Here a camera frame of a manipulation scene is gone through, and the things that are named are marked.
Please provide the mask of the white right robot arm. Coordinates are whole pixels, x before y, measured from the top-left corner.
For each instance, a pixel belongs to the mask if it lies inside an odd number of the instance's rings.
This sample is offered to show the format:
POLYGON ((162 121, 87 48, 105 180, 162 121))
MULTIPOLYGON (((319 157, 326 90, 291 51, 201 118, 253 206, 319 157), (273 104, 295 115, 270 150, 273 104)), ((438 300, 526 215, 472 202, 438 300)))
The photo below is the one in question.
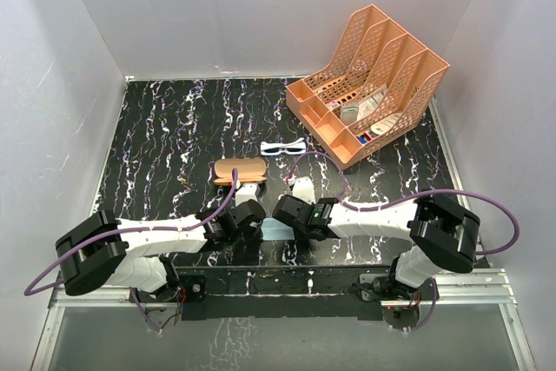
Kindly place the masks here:
POLYGON ((382 236, 413 246, 394 258, 387 275, 355 286, 372 300, 409 299, 442 271, 472 272, 480 219, 443 195, 426 195, 388 209, 342 205, 336 198, 308 203, 293 195, 278 201, 272 217, 293 230, 296 241, 382 236))

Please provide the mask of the brown glasses case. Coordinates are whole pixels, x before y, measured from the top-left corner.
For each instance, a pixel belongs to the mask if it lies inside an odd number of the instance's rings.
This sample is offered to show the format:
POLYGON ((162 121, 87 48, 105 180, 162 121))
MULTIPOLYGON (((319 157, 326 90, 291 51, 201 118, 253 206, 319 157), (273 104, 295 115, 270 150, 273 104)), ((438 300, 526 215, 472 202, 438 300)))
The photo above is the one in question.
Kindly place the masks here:
POLYGON ((260 157, 254 158, 226 158, 217 160, 214 164, 216 185, 230 185, 233 181, 233 171, 237 170, 240 183, 262 183, 267 180, 267 164, 260 157))

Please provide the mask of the light blue cleaning cloth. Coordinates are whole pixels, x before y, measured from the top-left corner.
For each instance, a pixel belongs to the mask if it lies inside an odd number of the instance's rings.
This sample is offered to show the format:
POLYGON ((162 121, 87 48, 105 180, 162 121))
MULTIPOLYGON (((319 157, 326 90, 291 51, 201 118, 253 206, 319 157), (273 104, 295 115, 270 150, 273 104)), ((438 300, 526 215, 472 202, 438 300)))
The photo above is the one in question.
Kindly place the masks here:
POLYGON ((269 217, 261 224, 261 238, 263 241, 293 241, 295 232, 288 225, 269 217))

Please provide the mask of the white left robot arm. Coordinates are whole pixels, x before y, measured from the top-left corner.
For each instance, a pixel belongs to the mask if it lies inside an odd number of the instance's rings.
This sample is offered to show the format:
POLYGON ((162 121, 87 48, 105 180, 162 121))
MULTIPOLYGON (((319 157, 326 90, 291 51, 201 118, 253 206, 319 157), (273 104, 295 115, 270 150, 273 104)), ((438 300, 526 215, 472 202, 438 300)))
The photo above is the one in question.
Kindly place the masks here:
POLYGON ((75 251, 60 264, 65 293, 86 295, 111 285, 171 300, 180 281, 164 255, 220 251, 256 236, 266 217, 255 200, 211 215, 205 210, 176 219, 131 221, 117 219, 111 210, 96 212, 56 241, 58 256, 75 251))

